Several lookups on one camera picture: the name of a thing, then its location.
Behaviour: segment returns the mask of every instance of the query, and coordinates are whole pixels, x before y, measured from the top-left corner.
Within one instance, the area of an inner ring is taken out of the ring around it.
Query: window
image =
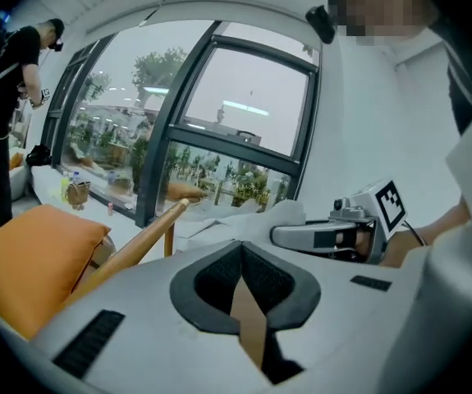
[[[211,24],[168,22],[113,38],[79,90],[61,165],[78,171],[94,192],[134,210],[159,110],[188,53]]]
[[[49,105],[50,110],[59,110],[62,109],[62,105],[65,103],[68,90],[75,80],[76,76],[79,73],[82,63],[77,63],[75,65],[69,66],[59,81],[58,87],[53,95],[52,102]]]
[[[216,48],[181,124],[291,156],[307,82],[307,75],[276,62]]]
[[[305,45],[300,41],[289,38],[285,35],[277,34],[271,30],[264,30],[251,25],[230,22],[226,29],[222,32],[224,36],[232,36],[234,38],[247,39],[249,41],[268,45],[277,48],[285,53],[292,54],[307,62],[318,65],[319,52],[309,45]]]
[[[220,218],[246,204],[263,212],[286,198],[290,177],[279,172],[188,144],[172,142],[158,195],[158,213],[187,197],[200,207],[195,218]]]
[[[79,50],[53,95],[52,165],[144,227],[263,212],[295,198],[318,92],[318,51],[221,21],[123,30]]]

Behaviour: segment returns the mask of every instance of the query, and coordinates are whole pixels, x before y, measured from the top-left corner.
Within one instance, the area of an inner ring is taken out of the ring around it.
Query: person's arm
[[[16,38],[16,53],[22,68],[22,77],[28,96],[38,108],[42,103],[42,92],[39,76],[40,37],[33,28],[24,28]]]
[[[431,245],[443,232],[458,227],[471,219],[470,212],[463,197],[460,202],[447,213],[445,213],[436,222],[416,229],[416,232],[425,239],[428,245]],[[356,237],[356,250],[360,254],[366,255],[369,250],[370,235],[360,232]],[[399,268],[409,251],[420,247],[420,243],[411,231],[397,232],[389,241],[385,259],[380,265],[386,267]]]
[[[22,66],[22,77],[24,77],[25,88],[33,105],[40,106],[42,93],[40,90],[39,67],[36,64]]]

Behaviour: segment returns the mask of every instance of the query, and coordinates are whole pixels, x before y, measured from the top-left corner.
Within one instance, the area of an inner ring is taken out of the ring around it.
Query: glass window
[[[272,32],[271,30],[264,30],[256,26],[231,22],[222,34],[268,45],[269,47],[280,49],[285,53],[292,54],[315,65],[319,64],[319,52],[317,50],[313,49],[309,45],[301,43],[300,41]]]
[[[95,63],[71,115],[61,164],[113,203],[135,208],[159,109],[186,56],[211,21],[120,32]]]
[[[220,218],[263,212],[286,198],[290,177],[223,154],[171,142],[159,186],[157,213],[188,198],[190,214]]]
[[[276,62],[217,48],[181,124],[235,135],[291,156],[308,76]]]
[[[58,82],[58,86],[55,89],[55,94],[53,95],[52,102],[49,105],[50,111],[62,108],[62,105],[64,104],[68,96],[68,90],[70,88],[70,85],[71,83],[73,83],[73,80],[76,79],[81,67],[82,63],[75,64],[73,66],[68,67],[64,71],[64,74],[62,75],[61,79]]]

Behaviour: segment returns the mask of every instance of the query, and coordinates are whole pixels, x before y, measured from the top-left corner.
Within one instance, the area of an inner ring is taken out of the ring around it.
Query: black slot
[[[81,379],[103,351],[124,315],[103,309],[53,360],[59,368]]]
[[[351,279],[351,282],[383,292],[388,291],[392,284],[391,282],[386,282],[385,280],[373,279],[372,277],[367,276],[354,276]]]

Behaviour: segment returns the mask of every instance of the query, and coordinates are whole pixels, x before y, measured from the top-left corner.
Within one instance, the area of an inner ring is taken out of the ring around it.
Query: tree
[[[277,195],[274,204],[278,204],[280,201],[283,201],[286,198],[286,190],[288,189],[288,181],[283,178],[279,183],[279,187],[277,188]]]
[[[167,196],[168,182],[170,181],[170,175],[177,165],[179,157],[177,156],[177,145],[178,143],[171,142],[168,146],[167,156],[164,161],[163,176],[161,178],[161,186],[159,187],[158,193],[158,206],[164,205],[164,200]]]
[[[148,149],[148,141],[140,137],[131,147],[131,175],[134,182],[134,193],[139,193],[140,176],[143,171],[144,156]]]
[[[112,83],[112,79],[108,73],[90,73],[85,80],[86,95],[83,100],[90,102],[98,99],[110,83]]]
[[[199,165],[199,163],[201,162],[203,158],[201,158],[199,155],[197,155],[195,158],[194,158],[194,161],[192,162],[192,165],[194,165],[194,167],[197,167]]]
[[[113,140],[113,131],[105,131],[99,137],[98,147],[101,149],[107,149]]]
[[[208,169],[209,171],[216,172],[220,162],[221,158],[219,157],[219,155],[216,155],[215,158],[211,158],[204,163],[204,168]]]
[[[303,45],[303,52],[309,54],[309,57],[312,57],[313,49],[309,45]]]
[[[164,54],[151,52],[147,56],[135,59],[135,73],[133,83],[139,91],[139,97],[135,106],[144,108],[148,97],[151,95],[144,87],[169,88],[174,77],[185,61],[187,53],[181,48],[169,48]]]
[[[179,158],[179,175],[182,175],[185,171],[185,168],[188,166],[188,161],[190,159],[190,146],[186,146],[185,150]]]

